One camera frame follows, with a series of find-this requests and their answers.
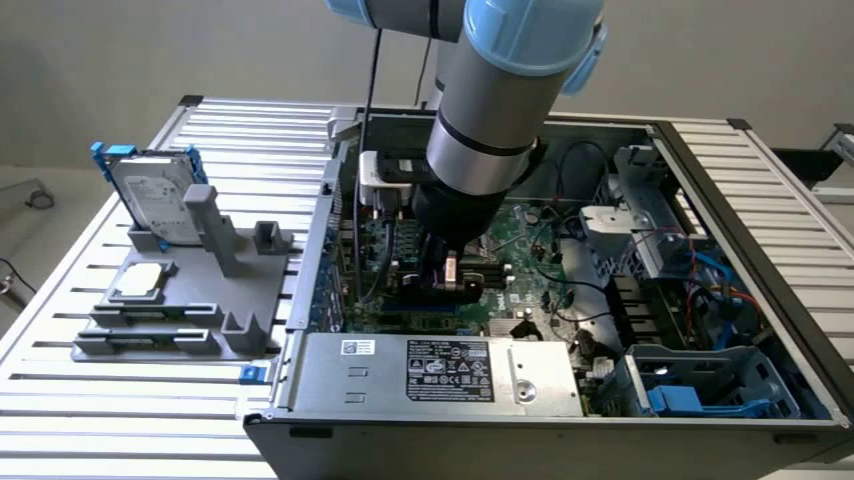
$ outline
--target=white wall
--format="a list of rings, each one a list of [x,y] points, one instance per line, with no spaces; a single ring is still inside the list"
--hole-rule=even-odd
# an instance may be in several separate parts
[[[742,116],[781,146],[854,121],[850,0],[606,4],[561,110]],[[371,44],[323,0],[0,0],[0,163],[88,166],[91,141],[146,144],[186,93],[362,101]],[[411,102],[425,44],[386,36],[378,102]]]

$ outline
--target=workbench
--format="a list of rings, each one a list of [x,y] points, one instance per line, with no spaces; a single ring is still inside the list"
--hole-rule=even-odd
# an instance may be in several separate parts
[[[331,110],[329,105],[188,96],[150,145],[199,148],[220,193],[219,208],[236,227],[276,220],[283,230],[296,232],[274,349],[284,338],[331,155]],[[854,364],[850,233],[781,171],[752,130],[725,120],[666,120],[834,347]],[[239,422],[243,412],[266,405],[271,385],[240,385],[240,363],[71,361],[72,340],[130,250],[130,223],[114,194],[0,341],[0,478],[275,478]],[[810,272],[814,265],[826,265],[826,275]],[[274,354],[268,361],[275,364]],[[802,465],[766,478],[842,480],[852,478],[852,470],[854,458],[836,465]]]

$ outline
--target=gray 3d-printed holder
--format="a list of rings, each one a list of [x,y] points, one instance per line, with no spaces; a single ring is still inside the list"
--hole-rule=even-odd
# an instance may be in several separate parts
[[[294,235],[275,222],[235,230],[215,198],[210,185],[191,186],[184,197],[202,248],[162,251],[150,232],[128,232],[135,248],[75,339],[74,360],[246,360],[266,353]],[[156,287],[126,295],[116,287],[127,269],[152,263]]]

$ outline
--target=power supply label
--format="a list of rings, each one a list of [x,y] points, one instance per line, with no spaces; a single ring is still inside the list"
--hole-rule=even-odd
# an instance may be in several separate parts
[[[489,342],[409,340],[406,395],[415,402],[495,402]]]

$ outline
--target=robotic arm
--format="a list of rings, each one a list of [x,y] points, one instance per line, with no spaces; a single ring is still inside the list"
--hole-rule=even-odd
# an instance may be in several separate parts
[[[583,87],[602,52],[603,0],[327,0],[354,21],[457,41],[427,146],[439,182],[413,210],[461,250],[482,235],[529,167],[559,93]]]

